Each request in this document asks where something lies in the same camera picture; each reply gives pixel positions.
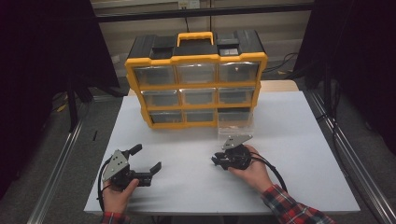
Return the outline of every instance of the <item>gray carpet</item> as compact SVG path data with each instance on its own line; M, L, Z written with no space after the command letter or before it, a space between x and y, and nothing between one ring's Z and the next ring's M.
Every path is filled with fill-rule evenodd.
M268 79L281 79L277 73L267 74ZM297 83L304 90L304 80ZM122 91L127 91L127 83L124 78L120 80ZM92 90L95 95L102 92ZM311 99L313 113L318 117L319 113ZM113 98L108 101L94 102L90 104L89 114L83 122L82 129L50 204L44 223L98 223L100 218L83 212L88 195L92 188L92 181L96 176L101 159L106 150L106 145L114 127L120 109L121 99ZM376 132L366 128L365 119L352 103L343 95L338 106L338 122L347 136L351 145L355 148L361 161L375 182L384 191L389 201L396 207L396 159L386 148L384 142ZM332 134L323 121L318 122L329 145L332 146ZM10 186L4 198L0 201L0 220L2 223L26 223L31 215L46 181L57 161L64 142L68 135L69 117L68 111L52 112L39 146L35 149L35 155L30 163L23 169L21 178ZM357 183L363 197L369 202L370 199L364 192L350 166L344 159L346 169L351 178ZM331 216L339 223L375 223L374 217L363 203L361 196L350 185L361 207L359 213ZM152 223L150 217L132 217L135 224ZM239 223L273 223L271 217L241 217Z

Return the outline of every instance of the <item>metal frame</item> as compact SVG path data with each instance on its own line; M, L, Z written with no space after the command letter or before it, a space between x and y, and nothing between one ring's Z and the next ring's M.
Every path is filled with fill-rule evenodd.
M314 101L316 107L322 115L327 114L324 108L324 102L318 93L309 92L312 100ZM382 217L382 220L387 223L396 223L396 216L393 208L389 204L387 197L384 195L379 186L374 182L371 175L367 172L366 168L362 164L352 145L347 141L346 136L340 127L334 127L334 119L325 117L327 126L331 130L331 132L335 129L335 140L342 152L346 156L347 161L351 165L355 175L358 177L359 181L363 185L365 191L369 195L371 201L373 202L376 210L379 215Z
M209 7L196 8L186 10L168 10L141 13L126 14L102 14L96 17L78 17L73 19L48 18L52 22L80 22L80 21L96 21L96 22L115 22L115 21L147 21L159 19L187 18L187 17L206 17L206 16L224 16L224 15L240 15L252 13L273 13L273 12L291 12L291 11L308 11L314 7L335 7L339 6L341 1L334 0L330 3L301 3L301 4L285 4L285 5L268 5L255 7Z
M55 195L56 189L58 188L59 181L61 180L64 172L64 167L67 164L67 160L73 151L74 144L78 139L79 132L86 116L88 115L90 104L82 104L79 109L80 119L76 125L76 128L71 132L64 143L59 159L56 161L55 167L52 170L49 180L41 193L38 202L35 204L35 208L27 221L28 224L39 224L43 223L44 218L50 208L50 203L53 196Z

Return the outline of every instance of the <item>wrist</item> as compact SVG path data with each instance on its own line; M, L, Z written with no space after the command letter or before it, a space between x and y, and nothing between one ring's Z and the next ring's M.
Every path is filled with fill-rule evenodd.
M257 184L254 188L259 192L259 193L263 193L265 191L267 191L269 188L271 188L273 186L273 182L269 181L269 182L261 182L259 184Z

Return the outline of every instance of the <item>red plaid shirt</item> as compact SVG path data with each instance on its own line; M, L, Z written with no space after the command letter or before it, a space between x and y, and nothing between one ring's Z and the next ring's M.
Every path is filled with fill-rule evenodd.
M278 185L273 185L265 191L262 200L280 223L335 223L317 209L297 203Z
M121 213L104 212L101 223L103 224L129 224L131 219Z

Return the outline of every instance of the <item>yellow frame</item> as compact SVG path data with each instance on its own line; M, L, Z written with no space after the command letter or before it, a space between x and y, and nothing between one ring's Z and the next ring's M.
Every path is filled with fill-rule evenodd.
M179 44L180 39L196 39L196 38L211 38L213 44L213 35L210 32L191 33L191 34L180 34L177 39ZM125 63L127 69L127 79L131 89L136 93L139 102L141 104L141 114L143 119L146 121L148 126L153 129L177 129L177 128L188 128L188 127L204 127L204 126L217 126L218 112L216 108L232 108L232 107L250 107L250 111L257 105L261 88L262 71L265 69L268 57L264 52L253 52L253 53L242 53L238 56L227 56L221 57L218 54L207 54L207 55L187 55L187 56L173 56L170 59L151 60L150 58L129 58ZM220 63L241 63L251 62L259 63L259 69L255 81L243 81L243 82L218 82L219 71L218 64ZM190 84L178 84L178 74L176 72L176 65L182 63L214 63L216 65L215 82L211 83L190 83ZM138 80L134 73L136 67L148 67L148 66L169 66L172 65L175 72L175 84L170 85L159 85L159 86L139 86ZM237 88L237 87L254 87L252 94L251 103L241 104L220 104L219 95L215 99L215 103L212 105L170 105L170 106L147 106L141 91L165 91L165 90L180 90L180 89L205 89L205 88ZM179 101L182 102L181 94L178 94ZM186 109L214 109L214 120L210 122L187 122L184 110ZM180 110L182 122L180 123L153 123L149 111L155 110Z

